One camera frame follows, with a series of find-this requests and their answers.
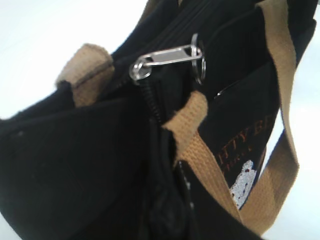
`metal zipper pull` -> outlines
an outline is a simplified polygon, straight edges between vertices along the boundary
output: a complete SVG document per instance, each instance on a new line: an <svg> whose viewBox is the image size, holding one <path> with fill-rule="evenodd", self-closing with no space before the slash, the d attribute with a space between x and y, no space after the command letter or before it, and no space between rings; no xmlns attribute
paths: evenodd
<svg viewBox="0 0 320 240"><path fill-rule="evenodd" d="M130 66L129 75L138 85L138 81L151 75L152 67L176 64L183 62L192 62L193 70L196 74L196 80L201 84L205 77L206 61L203 51L197 47L198 34L192 36L191 44L173 47L165 50L154 51L140 56L134 64ZM202 59L202 73L199 77L197 60Z"/></svg>

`bag pocket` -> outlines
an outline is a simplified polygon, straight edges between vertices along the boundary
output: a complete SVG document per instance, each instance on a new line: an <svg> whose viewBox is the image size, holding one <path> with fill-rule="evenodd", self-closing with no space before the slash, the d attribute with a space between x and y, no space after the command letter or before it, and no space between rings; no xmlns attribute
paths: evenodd
<svg viewBox="0 0 320 240"><path fill-rule="evenodd" d="M279 109L277 74L272 62L225 88L209 102L208 115L199 134L216 158L229 188L245 166L251 166L242 205L255 184L262 166L262 154Z"/></svg>

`printed logo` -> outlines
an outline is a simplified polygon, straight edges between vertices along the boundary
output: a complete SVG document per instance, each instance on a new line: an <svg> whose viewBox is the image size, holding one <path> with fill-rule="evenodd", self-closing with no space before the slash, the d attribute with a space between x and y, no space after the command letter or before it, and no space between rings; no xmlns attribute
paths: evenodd
<svg viewBox="0 0 320 240"><path fill-rule="evenodd" d="M241 173L230 188L233 201L236 203L238 209L245 203L256 178L257 171L252 169L253 166L254 163L251 160L245 162L242 166Z"/></svg>

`key ring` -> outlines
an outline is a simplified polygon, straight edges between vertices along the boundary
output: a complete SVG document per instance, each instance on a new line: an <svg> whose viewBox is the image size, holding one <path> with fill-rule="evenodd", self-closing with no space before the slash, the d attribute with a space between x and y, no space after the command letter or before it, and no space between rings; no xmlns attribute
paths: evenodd
<svg viewBox="0 0 320 240"><path fill-rule="evenodd" d="M198 39L198 33L193 34L192 39L191 39L191 56L197 56L199 53L202 53L202 58L201 58L201 76L199 75L199 70L198 70L198 64L197 60L192 60L192 70L193 74L195 77L195 80L198 84L202 85L204 83L204 80L206 78L206 71L207 71L207 62L205 59L205 50L204 50L204 45L200 41L199 42L199 47L197 47L197 39Z"/></svg>

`bag handle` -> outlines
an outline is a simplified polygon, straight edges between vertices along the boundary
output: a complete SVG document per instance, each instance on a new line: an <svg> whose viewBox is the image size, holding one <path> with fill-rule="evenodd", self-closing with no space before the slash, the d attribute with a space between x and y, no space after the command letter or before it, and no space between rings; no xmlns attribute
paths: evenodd
<svg viewBox="0 0 320 240"><path fill-rule="evenodd" d="M171 130L175 137L176 160L187 161L205 189L226 211L246 227L262 235L274 223L296 179L299 165L289 124L296 54L288 29L288 4L286 0L264 0L257 6L263 12L267 48L277 72L284 132L260 180L240 211L231 197L214 155L198 133L198 126L205 115L195 114L192 110L197 106L197 111L207 111L208 103L204 96L200 92L191 94L185 107L163 127Z"/></svg>
<svg viewBox="0 0 320 240"><path fill-rule="evenodd" d="M244 224L262 234L274 223L297 177L299 164L289 123L296 52L288 29L288 4L286 0L264 0L257 5L264 15L266 44L277 72L284 125L267 168L241 210ZM258 214L264 216L262 221Z"/></svg>

